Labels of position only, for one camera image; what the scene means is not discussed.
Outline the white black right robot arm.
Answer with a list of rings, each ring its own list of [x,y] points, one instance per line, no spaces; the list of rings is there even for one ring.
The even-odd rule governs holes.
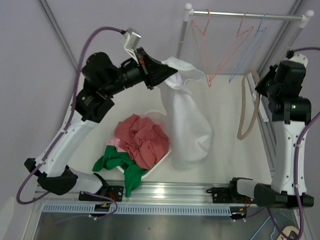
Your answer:
[[[306,76],[306,62],[291,58],[271,66],[258,82],[255,91],[267,97],[276,137],[275,171],[271,184],[249,178],[230,181],[227,196],[240,202],[245,196],[259,207],[313,207],[304,178],[304,150],[312,105],[300,96]]]

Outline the light pink shirt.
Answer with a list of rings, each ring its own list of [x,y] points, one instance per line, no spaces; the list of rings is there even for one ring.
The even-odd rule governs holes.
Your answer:
[[[119,138],[116,138],[116,137],[111,138],[110,140],[108,140],[106,142],[106,145],[107,146],[114,146],[116,148],[117,152],[123,152],[123,153],[126,152],[123,148],[121,148]]]

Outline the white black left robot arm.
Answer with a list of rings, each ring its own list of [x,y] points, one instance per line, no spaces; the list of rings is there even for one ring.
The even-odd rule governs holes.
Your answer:
[[[28,158],[24,166],[37,176],[37,183],[57,196],[70,191],[83,192],[97,201],[107,197],[108,184],[98,174],[76,171],[68,162],[83,139],[114,106],[113,96],[141,82],[153,89],[177,73],[177,69],[150,57],[140,47],[136,58],[115,66],[104,52],[92,54],[82,68],[83,88],[77,92],[71,107],[71,120],[60,131],[43,157]]]

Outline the pink wire hanger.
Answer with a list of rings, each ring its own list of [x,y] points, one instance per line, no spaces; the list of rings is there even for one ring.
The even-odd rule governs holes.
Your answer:
[[[251,35],[254,26],[250,26],[246,29],[242,28],[244,20],[247,16],[247,12],[244,13],[244,15],[241,18],[240,24],[238,26],[236,35],[234,39],[232,40],[230,46],[228,47],[227,51],[223,55],[221,61],[215,68],[213,74],[209,77],[208,80],[208,86],[211,87],[213,83],[213,79],[218,75],[218,73],[225,67],[225,65],[233,58],[233,56],[237,53],[237,51],[240,49],[240,47],[244,44],[244,42],[248,39],[248,37]]]
[[[201,29],[195,20],[191,21],[192,34],[195,40],[197,52],[201,62],[202,70],[206,78],[208,87],[212,86],[211,63],[207,45],[207,30],[211,21],[210,10],[207,8],[207,22],[204,29]]]

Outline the white t shirt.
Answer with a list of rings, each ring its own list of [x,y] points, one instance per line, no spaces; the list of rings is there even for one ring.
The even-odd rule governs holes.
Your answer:
[[[173,56],[162,63],[177,70],[158,86],[166,111],[165,127],[173,164],[180,169],[191,169],[208,156],[213,139],[213,129],[188,88],[191,82],[198,83],[206,77],[191,63]]]

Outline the green t shirt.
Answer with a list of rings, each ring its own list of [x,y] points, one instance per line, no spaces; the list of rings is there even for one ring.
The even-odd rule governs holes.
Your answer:
[[[118,152],[115,146],[107,145],[104,155],[95,162],[92,171],[99,172],[102,169],[109,171],[116,167],[123,169],[125,197],[130,198],[132,191],[141,185],[142,176],[148,170],[139,167],[127,152]]]

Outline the light blue wire hanger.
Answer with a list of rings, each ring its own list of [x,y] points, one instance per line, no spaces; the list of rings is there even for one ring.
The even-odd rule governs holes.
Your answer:
[[[261,18],[260,23],[254,33],[253,38],[250,40],[249,44],[247,45],[243,55],[241,56],[240,60],[238,61],[237,65],[236,65],[236,68],[235,68],[233,74],[230,76],[230,78],[228,80],[229,83],[239,73],[239,71],[242,69],[242,67],[244,66],[246,61],[249,59],[249,57],[251,56],[253,51],[256,49],[258,43],[262,40],[263,36],[265,35],[268,27],[265,26],[262,28],[262,23],[267,15],[268,15],[268,13],[266,12],[263,15],[263,17]]]

